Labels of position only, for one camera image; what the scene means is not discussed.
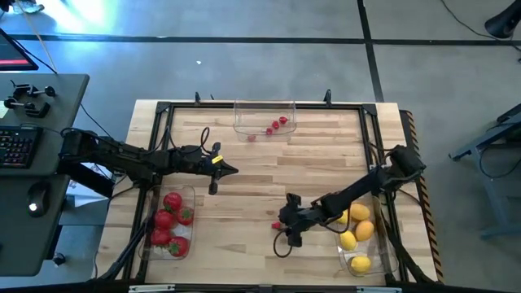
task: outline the plastic bin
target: plastic bin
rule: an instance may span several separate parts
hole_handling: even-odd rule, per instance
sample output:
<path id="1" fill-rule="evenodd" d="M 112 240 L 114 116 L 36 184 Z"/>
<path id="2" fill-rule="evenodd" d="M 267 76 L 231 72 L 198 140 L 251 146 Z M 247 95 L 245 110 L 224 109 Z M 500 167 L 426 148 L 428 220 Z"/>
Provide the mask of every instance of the plastic bin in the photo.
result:
<path id="1" fill-rule="evenodd" d="M 182 197 L 182 206 L 192 208 L 194 210 L 194 214 L 195 214 L 195 190 L 192 186 L 175 185 L 175 186 L 157 186 L 157 187 L 160 188 L 160 197 L 159 197 L 158 208 L 157 208 L 158 211 L 160 209 L 164 208 L 164 206 L 163 206 L 164 197 L 167 194 L 169 194 L 170 192 L 177 192 Z M 154 194 L 153 190 L 155 188 L 151 188 L 148 191 L 147 202 L 149 205 L 150 205 L 150 202 L 152 201 L 151 200 L 152 195 Z M 139 256 L 143 260 L 181 260 L 181 259 L 185 258 L 190 253 L 192 235 L 194 233 L 194 223 L 192 222 L 190 225 L 181 225 L 181 224 L 177 223 L 177 221 L 176 221 L 176 224 L 170 230 L 170 233 L 171 233 L 171 235 L 181 236 L 188 240 L 188 244 L 189 244 L 188 252 L 184 256 L 179 256 L 179 257 L 172 256 L 166 247 L 150 246 L 150 247 L 145 248 L 145 245 L 144 245 L 145 238 L 143 238 L 143 240 L 140 243 Z"/>
<path id="2" fill-rule="evenodd" d="M 370 218 L 369 220 L 374 224 L 374 233 L 371 238 L 366 241 L 357 242 L 357 247 L 353 251 L 347 251 L 342 248 L 340 245 L 340 235 L 335 234 L 335 240 L 337 243 L 338 253 L 340 256 L 340 265 L 342 269 L 346 272 L 349 272 L 351 275 L 356 277 L 366 277 L 366 276 L 374 276 L 375 274 L 385 274 L 385 267 L 382 261 L 383 258 L 387 258 L 389 260 L 389 266 L 392 272 L 395 272 L 398 269 L 398 259 L 396 258 L 396 254 L 394 252 L 394 248 L 387 238 L 387 233 L 385 231 L 385 227 L 383 223 L 379 228 L 377 227 L 376 216 L 381 216 L 381 214 L 375 215 L 374 212 L 380 213 L 381 203 L 377 197 L 371 196 L 372 204 L 366 204 L 366 202 L 362 203 L 359 201 L 355 201 L 354 203 L 361 203 L 368 207 L 370 210 Z M 349 231 L 355 234 L 355 228 L 358 222 L 351 218 L 349 223 Z M 345 229 L 344 224 L 334 223 L 331 224 L 336 230 Z M 379 246 L 379 237 L 383 240 L 384 246 Z M 358 273 L 351 268 L 351 260 L 355 256 L 367 256 L 371 261 L 370 270 L 366 273 Z"/>
<path id="3" fill-rule="evenodd" d="M 296 129 L 294 101 L 235 100 L 234 115 L 234 130 L 241 142 L 287 142 Z"/>

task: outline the lemon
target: lemon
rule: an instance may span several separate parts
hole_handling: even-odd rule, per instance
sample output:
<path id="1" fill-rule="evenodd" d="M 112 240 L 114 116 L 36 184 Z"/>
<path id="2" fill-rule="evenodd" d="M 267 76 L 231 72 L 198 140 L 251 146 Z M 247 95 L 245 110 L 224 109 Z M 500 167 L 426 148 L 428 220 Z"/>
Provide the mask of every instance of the lemon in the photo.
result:
<path id="1" fill-rule="evenodd" d="M 349 213 L 348 211 L 344 211 L 342 213 L 342 216 L 338 219 L 336 219 L 337 222 L 339 222 L 340 224 L 347 224 L 348 223 L 348 216 L 349 216 Z"/>
<path id="2" fill-rule="evenodd" d="M 365 241 L 373 235 L 374 225 L 371 221 L 365 220 L 358 223 L 355 229 L 355 236 L 358 241 Z"/>
<path id="3" fill-rule="evenodd" d="M 351 259 L 351 268 L 357 273 L 367 273 L 371 268 L 371 260 L 367 256 L 355 256 Z"/>
<path id="4" fill-rule="evenodd" d="M 369 219 L 370 210 L 363 204 L 353 203 L 351 205 L 351 217 L 358 221 Z"/>
<path id="5" fill-rule="evenodd" d="M 347 251 L 352 251 L 357 248 L 357 240 L 355 239 L 355 235 L 351 233 L 351 231 L 347 231 L 340 235 L 340 244 L 342 248 Z"/>

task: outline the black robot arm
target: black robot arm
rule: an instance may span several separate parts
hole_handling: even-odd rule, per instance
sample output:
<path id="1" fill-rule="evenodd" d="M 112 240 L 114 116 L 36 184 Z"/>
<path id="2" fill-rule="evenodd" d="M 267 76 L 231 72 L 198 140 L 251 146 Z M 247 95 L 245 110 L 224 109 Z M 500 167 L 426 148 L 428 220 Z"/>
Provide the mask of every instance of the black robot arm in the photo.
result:
<path id="1" fill-rule="evenodd" d="M 377 195 L 398 190 L 403 184 L 418 178 L 425 169 L 422 161 L 404 146 L 395 146 L 386 157 L 391 159 L 390 167 L 376 166 L 348 188 L 314 200 L 311 208 L 300 208 L 300 196 L 287 194 L 287 204 L 280 209 L 278 219 L 286 226 L 288 245 L 301 247 L 302 232 L 316 224 L 329 225 L 340 218 L 355 199 L 368 192 Z"/>
<path id="2" fill-rule="evenodd" d="M 238 172 L 219 155 L 219 142 L 213 145 L 211 151 L 206 151 L 202 145 L 147 151 L 113 138 L 99 137 L 91 131 L 66 129 L 62 135 L 59 173 L 66 173 L 72 180 L 107 197 L 112 194 L 112 182 L 81 163 L 91 162 L 113 173 L 124 173 L 134 183 L 147 187 L 155 185 L 157 175 L 206 175 L 212 178 L 208 191 L 210 195 L 217 193 L 217 181 L 221 177 Z"/>

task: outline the gray floor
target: gray floor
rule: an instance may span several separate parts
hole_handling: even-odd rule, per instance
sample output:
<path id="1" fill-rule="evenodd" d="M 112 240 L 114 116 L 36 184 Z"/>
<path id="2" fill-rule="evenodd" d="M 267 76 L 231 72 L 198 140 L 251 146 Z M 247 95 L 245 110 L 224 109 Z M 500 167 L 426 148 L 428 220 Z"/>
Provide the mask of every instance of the gray floor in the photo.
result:
<path id="1" fill-rule="evenodd" d="M 32 17 L 42 34 L 362 36 L 355 0 L 42 2 L 46 14 Z M 484 33 L 483 22 L 510 0 L 446 2 Z M 458 25 L 437 0 L 366 0 L 365 5 L 373 38 L 483 39 Z M 0 25 L 9 33 L 31 33 L 19 15 L 3 16 Z M 37 42 L 23 43 L 46 58 Z M 203 98 L 213 94 L 221 99 L 319 100 L 331 88 L 335 101 L 374 101 L 364 45 L 46 44 L 60 72 L 90 74 L 85 107 L 119 139 L 126 136 L 138 98 L 192 98 L 197 90 Z M 520 291 L 521 237 L 479 238 L 481 229 L 494 225 L 479 174 L 469 160 L 453 163 L 447 157 L 519 103 L 519 54 L 504 46 L 376 46 L 374 52 L 385 101 L 411 110 L 416 120 L 445 280 L 451 285 Z M 122 118 L 113 120 L 115 113 Z M 99 131 L 83 113 L 75 124 Z M 501 157 L 501 164 L 489 166 L 489 172 L 500 173 L 518 155 Z M 59 240 L 59 250 L 70 256 L 66 266 L 45 263 L 35 278 L 0 278 L 0 286 L 89 278 L 103 210 L 98 203 L 68 209 L 62 217 L 62 224 L 69 225 Z M 74 235 L 85 238 L 84 247 L 68 247 Z"/>

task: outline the butcher block tabletop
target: butcher block tabletop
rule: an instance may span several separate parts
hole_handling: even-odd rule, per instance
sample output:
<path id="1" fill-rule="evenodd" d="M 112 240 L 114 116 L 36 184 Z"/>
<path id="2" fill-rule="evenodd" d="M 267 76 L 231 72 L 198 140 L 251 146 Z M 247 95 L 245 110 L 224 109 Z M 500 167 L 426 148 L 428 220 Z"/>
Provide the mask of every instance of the butcher block tabletop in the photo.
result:
<path id="1" fill-rule="evenodd" d="M 148 147 L 157 102 L 136 102 L 128 144 Z M 405 145 L 398 106 L 395 103 L 377 103 L 376 106 L 383 146 Z M 175 110 L 172 137 L 177 146 L 199 145 L 201 132 L 208 126 L 211 133 L 207 148 L 221 142 L 220 154 L 239 173 L 223 177 L 216 195 L 208 194 L 209 177 L 179 173 L 164 177 L 164 185 L 186 184 L 195 188 L 195 232 L 185 259 L 149 262 L 147 283 L 343 286 L 385 283 L 383 275 L 360 278 L 342 270 L 335 241 L 337 235 L 320 226 L 304 232 L 303 246 L 293 248 L 289 257 L 280 259 L 274 254 L 277 231 L 270 225 L 286 203 L 286 193 L 301 195 L 306 206 L 367 174 L 356 111 L 297 110 L 296 116 L 298 126 L 289 142 L 250 143 L 238 140 L 233 128 L 233 109 L 211 109 L 202 105 Z M 368 123 L 373 142 L 369 119 Z M 124 181 L 114 192 L 130 185 Z M 418 197 L 414 183 L 402 189 Z M 129 241 L 138 192 L 137 189 L 125 192 L 110 202 L 96 259 L 99 274 L 107 271 Z M 365 195 L 359 201 L 370 206 L 371 197 Z M 405 248 L 423 272 L 436 280 L 422 209 L 411 198 L 400 194 L 395 205 Z M 284 238 L 277 244 L 282 254 L 288 249 Z M 140 260 L 136 252 L 133 276 Z"/>

